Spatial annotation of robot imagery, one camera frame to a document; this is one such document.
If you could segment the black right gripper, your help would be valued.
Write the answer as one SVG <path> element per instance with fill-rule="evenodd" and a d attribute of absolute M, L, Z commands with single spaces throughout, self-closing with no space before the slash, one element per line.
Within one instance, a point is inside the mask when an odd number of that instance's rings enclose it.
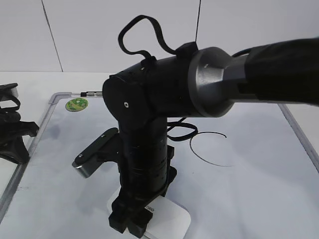
<path fill-rule="evenodd" d="M 158 196 L 165 196 L 177 170 L 170 165 L 174 157 L 174 147 L 153 151 L 146 157 L 138 157 L 141 165 L 120 169 L 121 188 L 117 198 L 112 202 L 109 225 L 119 233 L 129 232 L 142 237 L 153 213 L 142 209 Z M 142 209 L 131 218 L 131 211 Z"/>

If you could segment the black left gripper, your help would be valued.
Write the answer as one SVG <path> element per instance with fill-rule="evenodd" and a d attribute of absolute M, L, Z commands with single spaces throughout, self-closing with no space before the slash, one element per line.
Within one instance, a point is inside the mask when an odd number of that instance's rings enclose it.
<path fill-rule="evenodd" d="M 14 164 L 25 164 L 29 153 L 23 136 L 37 136 L 39 127 L 33 121 L 21 121 L 20 101 L 14 96 L 1 96 L 0 101 L 12 101 L 14 107 L 0 108 L 0 157 Z"/>

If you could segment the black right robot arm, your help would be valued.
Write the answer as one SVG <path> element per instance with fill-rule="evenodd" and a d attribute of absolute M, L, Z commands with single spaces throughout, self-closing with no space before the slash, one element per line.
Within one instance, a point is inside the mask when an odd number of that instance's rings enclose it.
<path fill-rule="evenodd" d="M 237 102 L 317 106 L 319 40 L 273 43 L 237 56 L 188 43 L 172 57 L 145 59 L 110 76 L 102 94 L 121 139 L 121 189 L 109 224 L 140 238 L 152 218 L 146 205 L 163 196 L 176 176 L 168 118 L 221 117 Z"/>

